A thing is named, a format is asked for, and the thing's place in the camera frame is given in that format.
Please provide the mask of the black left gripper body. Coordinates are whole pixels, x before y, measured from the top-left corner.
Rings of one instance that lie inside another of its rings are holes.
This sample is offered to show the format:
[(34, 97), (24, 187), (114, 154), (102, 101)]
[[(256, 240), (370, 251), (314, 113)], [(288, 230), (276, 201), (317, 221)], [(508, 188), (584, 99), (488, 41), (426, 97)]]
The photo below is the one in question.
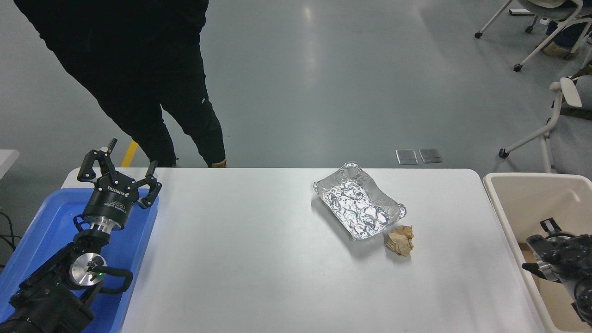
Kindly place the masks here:
[(106, 219), (111, 221), (112, 229), (124, 229), (133, 205), (139, 200), (137, 188), (131, 188), (134, 182), (135, 179), (122, 173), (117, 173), (116, 181), (110, 175), (100, 177), (82, 213), (83, 221), (96, 224), (98, 219)]

